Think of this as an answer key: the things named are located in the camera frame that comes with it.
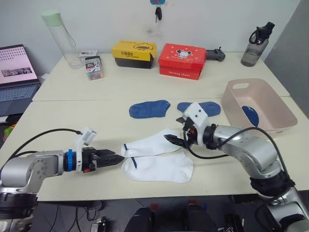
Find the box lid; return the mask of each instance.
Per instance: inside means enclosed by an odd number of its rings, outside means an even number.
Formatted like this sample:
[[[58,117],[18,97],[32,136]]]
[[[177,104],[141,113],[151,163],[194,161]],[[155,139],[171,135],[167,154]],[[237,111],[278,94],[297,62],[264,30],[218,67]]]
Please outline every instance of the box lid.
[[[206,49],[167,43],[159,57],[159,64],[168,67],[202,70],[206,61]]]
[[[121,40],[112,47],[112,56],[115,58],[135,59],[150,61],[156,56],[156,44]]]

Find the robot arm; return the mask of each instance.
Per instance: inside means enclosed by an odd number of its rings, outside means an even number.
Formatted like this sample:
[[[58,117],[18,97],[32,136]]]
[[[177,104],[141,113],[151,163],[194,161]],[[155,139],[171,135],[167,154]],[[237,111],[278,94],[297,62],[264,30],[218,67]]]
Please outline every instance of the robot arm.
[[[211,125],[207,114],[196,102],[177,121],[183,123],[184,140],[165,135],[167,140],[188,149],[197,157],[199,156],[190,149],[192,144],[219,149],[236,158],[250,176],[251,186],[266,202],[276,221],[276,229],[291,232],[309,230],[306,207],[298,196],[293,181],[281,170],[277,150],[271,143],[248,132],[234,136],[241,131],[240,128]]]
[[[79,135],[76,152],[43,151],[9,160],[1,171],[0,232],[26,232],[31,228],[36,194],[47,177],[64,172],[92,172],[96,168],[115,165],[124,157],[110,150],[96,150],[89,145],[96,133],[89,128]]]

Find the red box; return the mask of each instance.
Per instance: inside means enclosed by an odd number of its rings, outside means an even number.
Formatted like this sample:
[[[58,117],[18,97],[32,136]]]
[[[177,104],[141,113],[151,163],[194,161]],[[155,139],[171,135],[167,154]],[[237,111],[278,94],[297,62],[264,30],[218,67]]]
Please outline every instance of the red box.
[[[206,61],[206,49],[165,44],[159,57],[160,74],[198,80]]]

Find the laptop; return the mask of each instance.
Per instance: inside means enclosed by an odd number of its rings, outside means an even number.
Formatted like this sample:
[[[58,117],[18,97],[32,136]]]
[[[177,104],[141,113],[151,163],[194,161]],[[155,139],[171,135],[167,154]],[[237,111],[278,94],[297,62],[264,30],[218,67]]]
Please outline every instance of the laptop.
[[[0,48],[0,116],[23,113],[40,87],[22,44]]]

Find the water bottle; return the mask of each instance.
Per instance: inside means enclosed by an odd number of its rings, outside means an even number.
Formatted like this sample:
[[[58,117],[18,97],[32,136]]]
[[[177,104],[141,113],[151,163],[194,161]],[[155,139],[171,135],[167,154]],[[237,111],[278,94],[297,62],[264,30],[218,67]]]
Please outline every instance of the water bottle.
[[[257,63],[268,44],[268,38],[274,26],[275,24],[268,22],[264,27],[256,27],[256,31],[251,34],[248,47],[241,58],[241,63],[244,66],[252,67]]]
[[[54,10],[45,11],[41,16],[70,68],[78,69],[82,67],[82,60],[79,58],[75,48],[76,43],[65,28],[60,13]]]

